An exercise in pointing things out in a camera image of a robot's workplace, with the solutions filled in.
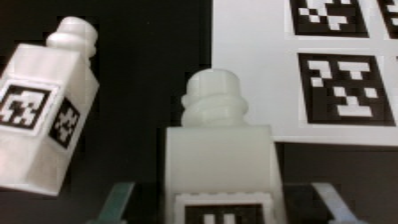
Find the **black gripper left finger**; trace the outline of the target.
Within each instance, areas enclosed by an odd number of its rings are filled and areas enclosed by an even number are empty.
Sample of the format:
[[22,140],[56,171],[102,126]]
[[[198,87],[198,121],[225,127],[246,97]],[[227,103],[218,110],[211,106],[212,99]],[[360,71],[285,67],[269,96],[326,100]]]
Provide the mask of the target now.
[[109,190],[97,217],[85,224],[127,224],[122,214],[134,189],[133,182],[118,182]]

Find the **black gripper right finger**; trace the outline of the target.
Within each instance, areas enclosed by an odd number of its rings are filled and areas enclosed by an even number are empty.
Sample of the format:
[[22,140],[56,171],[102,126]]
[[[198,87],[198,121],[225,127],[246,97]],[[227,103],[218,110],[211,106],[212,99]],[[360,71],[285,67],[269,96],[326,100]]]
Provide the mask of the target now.
[[332,184],[314,182],[312,188],[332,214],[332,219],[326,224],[369,224],[356,218]]

